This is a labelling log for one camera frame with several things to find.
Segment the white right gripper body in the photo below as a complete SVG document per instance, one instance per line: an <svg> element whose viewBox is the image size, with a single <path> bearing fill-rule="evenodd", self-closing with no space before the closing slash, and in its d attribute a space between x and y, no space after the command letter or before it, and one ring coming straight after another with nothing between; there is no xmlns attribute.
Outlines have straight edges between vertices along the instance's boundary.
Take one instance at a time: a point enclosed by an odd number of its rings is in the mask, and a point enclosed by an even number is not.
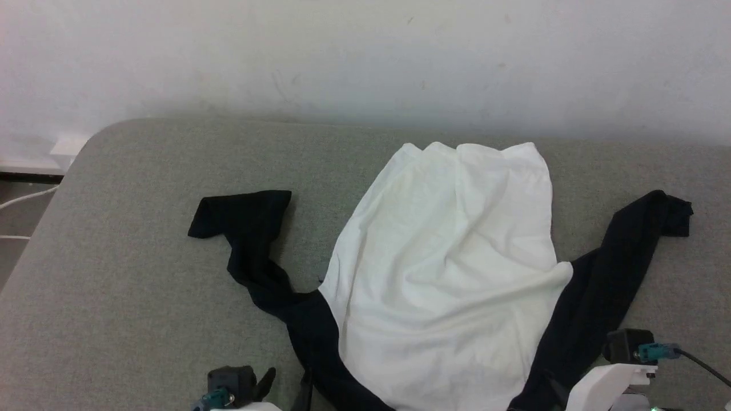
<svg viewBox="0 0 731 411"><path fill-rule="evenodd" d="M590 370L570 390L565 411L651 411L642 393L628 393L632 385L650 385L657 366L610 364Z"/></svg>

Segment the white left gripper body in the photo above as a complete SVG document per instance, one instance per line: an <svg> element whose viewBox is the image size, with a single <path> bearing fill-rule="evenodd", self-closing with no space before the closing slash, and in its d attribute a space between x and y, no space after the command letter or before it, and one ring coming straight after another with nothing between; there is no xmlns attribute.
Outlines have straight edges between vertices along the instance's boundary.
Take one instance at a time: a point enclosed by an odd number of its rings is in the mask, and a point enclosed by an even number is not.
<svg viewBox="0 0 731 411"><path fill-rule="evenodd" d="M253 402L242 408L211 409L210 411L282 411L281 408L269 402Z"/></svg>

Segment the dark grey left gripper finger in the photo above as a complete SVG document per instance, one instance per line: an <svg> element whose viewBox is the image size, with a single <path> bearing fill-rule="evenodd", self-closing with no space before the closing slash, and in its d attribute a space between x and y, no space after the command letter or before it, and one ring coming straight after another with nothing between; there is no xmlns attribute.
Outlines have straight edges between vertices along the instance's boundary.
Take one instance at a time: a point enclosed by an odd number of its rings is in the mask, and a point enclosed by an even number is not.
<svg viewBox="0 0 731 411"><path fill-rule="evenodd" d="M267 369L266 374L258 381L258 401L263 401L271 392L272 383L276 378L276 368Z"/></svg>
<svg viewBox="0 0 731 411"><path fill-rule="evenodd" d="M292 404L292 411L311 411L312 395L314 391L313 375L305 371L300 380L300 390Z"/></svg>

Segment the white shirt with black sleeves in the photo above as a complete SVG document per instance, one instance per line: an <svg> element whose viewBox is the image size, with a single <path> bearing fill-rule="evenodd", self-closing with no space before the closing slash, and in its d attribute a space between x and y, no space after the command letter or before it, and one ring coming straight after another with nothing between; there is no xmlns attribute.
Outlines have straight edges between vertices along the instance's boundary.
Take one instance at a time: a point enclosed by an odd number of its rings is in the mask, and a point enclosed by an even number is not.
<svg viewBox="0 0 731 411"><path fill-rule="evenodd" d="M224 236L230 276L286 325L337 411L555 411L600 356L661 237L692 205L651 191L601 244L558 261L552 183L532 143L405 144L340 233L321 285L296 292L271 259L290 191L201 199L189 237Z"/></svg>

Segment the black baseboard strip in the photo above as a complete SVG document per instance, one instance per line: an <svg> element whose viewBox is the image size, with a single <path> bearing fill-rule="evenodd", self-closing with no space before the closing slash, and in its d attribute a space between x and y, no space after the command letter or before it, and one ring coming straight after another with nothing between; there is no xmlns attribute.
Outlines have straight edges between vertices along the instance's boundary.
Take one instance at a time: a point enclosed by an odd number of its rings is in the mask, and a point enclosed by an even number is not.
<svg viewBox="0 0 731 411"><path fill-rule="evenodd" d="M22 184L55 184L63 180L63 175L56 174L23 174L23 172L0 171L0 182L13 182Z"/></svg>

